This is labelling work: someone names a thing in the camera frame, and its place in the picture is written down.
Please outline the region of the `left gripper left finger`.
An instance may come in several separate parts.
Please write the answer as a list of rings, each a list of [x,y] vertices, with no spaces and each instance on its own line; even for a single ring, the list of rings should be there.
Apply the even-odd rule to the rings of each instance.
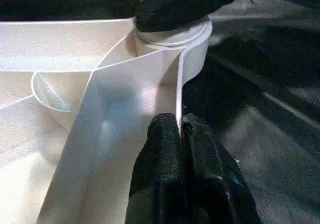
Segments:
[[[133,167],[127,223],[187,223],[185,164],[176,117],[156,115]]]

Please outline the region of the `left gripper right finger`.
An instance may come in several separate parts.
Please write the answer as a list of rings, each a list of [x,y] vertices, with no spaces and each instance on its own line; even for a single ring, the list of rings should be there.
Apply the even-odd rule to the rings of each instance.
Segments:
[[[260,224],[240,168],[213,129],[194,114],[182,119],[188,207],[195,224]]]

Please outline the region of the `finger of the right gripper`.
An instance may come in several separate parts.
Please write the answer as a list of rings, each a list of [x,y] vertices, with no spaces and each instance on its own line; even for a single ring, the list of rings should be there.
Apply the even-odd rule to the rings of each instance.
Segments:
[[[194,22],[234,0],[142,0],[136,11],[141,32],[177,29]]]

